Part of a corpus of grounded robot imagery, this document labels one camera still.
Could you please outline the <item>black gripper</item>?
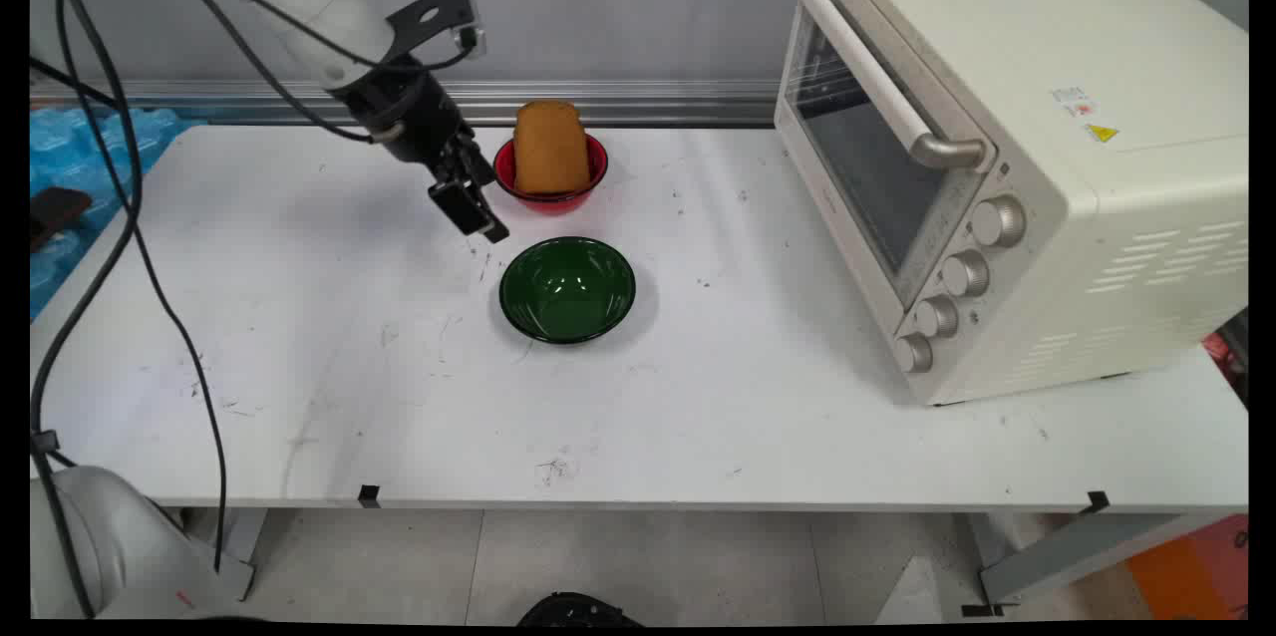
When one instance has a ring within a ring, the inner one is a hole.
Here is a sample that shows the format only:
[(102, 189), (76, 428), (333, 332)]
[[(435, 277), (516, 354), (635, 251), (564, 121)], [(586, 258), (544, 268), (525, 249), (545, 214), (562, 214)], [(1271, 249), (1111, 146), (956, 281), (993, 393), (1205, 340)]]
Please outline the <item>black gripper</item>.
[(398, 56), (390, 65), (410, 68), (410, 73), (371, 69), (351, 86), (336, 88), (334, 100), (373, 135), (393, 133), (384, 142), (390, 155), (433, 174), (436, 183), (429, 186), (429, 199), (462, 235), (481, 232), (493, 244), (505, 241), (507, 223), (482, 192), (495, 181), (495, 169), (484, 158), (459, 106), (433, 72), (420, 70), (419, 59)]

